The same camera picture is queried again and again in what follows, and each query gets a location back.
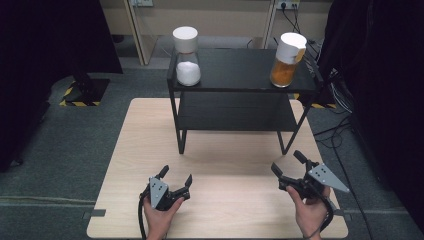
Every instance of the human hand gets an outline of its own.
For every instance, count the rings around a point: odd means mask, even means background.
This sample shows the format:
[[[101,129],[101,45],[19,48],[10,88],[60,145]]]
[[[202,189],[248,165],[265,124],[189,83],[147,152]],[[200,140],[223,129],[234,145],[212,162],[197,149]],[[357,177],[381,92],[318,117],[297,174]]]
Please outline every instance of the human hand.
[[[184,198],[181,197],[174,202],[168,211],[159,211],[152,208],[148,197],[144,198],[144,214],[146,214],[147,225],[149,227],[149,232],[147,234],[148,240],[163,239],[171,226],[172,218],[183,202]]]
[[[299,193],[291,186],[288,186],[287,192],[292,198],[296,208],[296,223],[304,237],[309,239],[321,239],[320,228],[327,216],[327,208],[321,199],[306,199],[305,202],[299,196]],[[331,189],[325,187],[322,195],[330,196]]]

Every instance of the black metal shelf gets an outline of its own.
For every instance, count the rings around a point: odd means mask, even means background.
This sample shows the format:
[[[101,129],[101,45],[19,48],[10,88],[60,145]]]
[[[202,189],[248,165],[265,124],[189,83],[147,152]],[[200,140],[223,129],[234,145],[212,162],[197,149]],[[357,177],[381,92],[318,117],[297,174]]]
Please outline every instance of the black metal shelf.
[[[167,82],[180,154],[184,153],[188,130],[275,131],[286,154],[305,119],[314,97],[296,122],[288,94],[318,95],[322,78],[314,61],[299,62],[289,87],[272,85],[269,74],[275,49],[201,49],[198,51],[201,79],[195,86],[178,83],[172,55]],[[180,94],[179,106],[175,94]],[[293,132],[284,147],[281,132]]]
[[[185,92],[180,98],[181,130],[289,131],[296,120],[287,94]]]

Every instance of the black cloth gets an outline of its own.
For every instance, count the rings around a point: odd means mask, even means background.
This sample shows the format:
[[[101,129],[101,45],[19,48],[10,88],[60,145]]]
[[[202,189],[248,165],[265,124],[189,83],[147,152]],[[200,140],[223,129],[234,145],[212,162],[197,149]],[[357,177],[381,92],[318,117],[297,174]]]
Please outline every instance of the black cloth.
[[[335,0],[325,42],[342,42],[323,54],[335,56],[327,67],[343,75],[374,165],[424,232],[423,13],[421,0]]]
[[[55,82],[122,73],[98,0],[2,1],[0,54],[0,170],[17,157]]]

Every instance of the upper shelf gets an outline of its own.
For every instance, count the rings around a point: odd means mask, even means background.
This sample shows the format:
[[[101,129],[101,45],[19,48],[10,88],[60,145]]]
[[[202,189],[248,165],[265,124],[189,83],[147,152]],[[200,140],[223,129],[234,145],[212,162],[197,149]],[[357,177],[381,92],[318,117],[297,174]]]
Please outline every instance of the upper shelf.
[[[174,91],[194,92],[283,92],[316,93],[317,85],[306,65],[299,62],[292,84],[277,88],[270,81],[275,49],[199,49],[202,77],[195,86],[178,83],[175,71],[176,55],[172,56],[168,81]]]

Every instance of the power socket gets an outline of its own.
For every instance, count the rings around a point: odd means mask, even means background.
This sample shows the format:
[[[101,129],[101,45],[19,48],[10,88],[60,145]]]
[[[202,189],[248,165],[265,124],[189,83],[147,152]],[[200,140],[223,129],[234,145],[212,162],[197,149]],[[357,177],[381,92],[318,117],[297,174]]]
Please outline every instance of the power socket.
[[[278,0],[277,9],[282,9],[282,3],[286,3],[285,10],[295,9],[295,6],[299,9],[300,0]]]
[[[153,7],[153,0],[130,0],[134,7]]]

